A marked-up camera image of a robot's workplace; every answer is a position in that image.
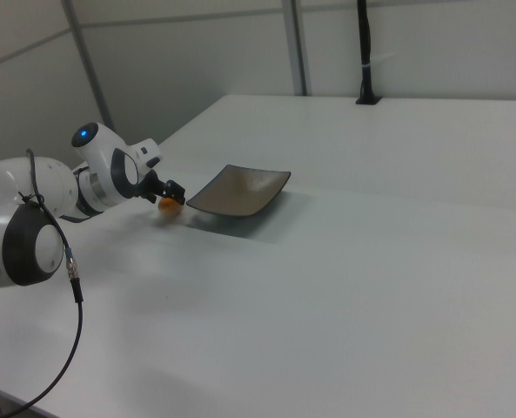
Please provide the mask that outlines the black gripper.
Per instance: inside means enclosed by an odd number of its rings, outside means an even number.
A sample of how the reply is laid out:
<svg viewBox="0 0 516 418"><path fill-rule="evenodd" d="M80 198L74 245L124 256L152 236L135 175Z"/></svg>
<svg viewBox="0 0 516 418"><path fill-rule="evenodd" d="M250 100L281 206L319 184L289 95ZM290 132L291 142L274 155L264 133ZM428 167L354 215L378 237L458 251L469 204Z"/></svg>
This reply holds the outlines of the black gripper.
<svg viewBox="0 0 516 418"><path fill-rule="evenodd" d="M185 189L180 184L171 179L163 183L154 170L149 170L137 185L137 196L146 198L152 204L157 202L157 196L184 203L184 194Z"/></svg>

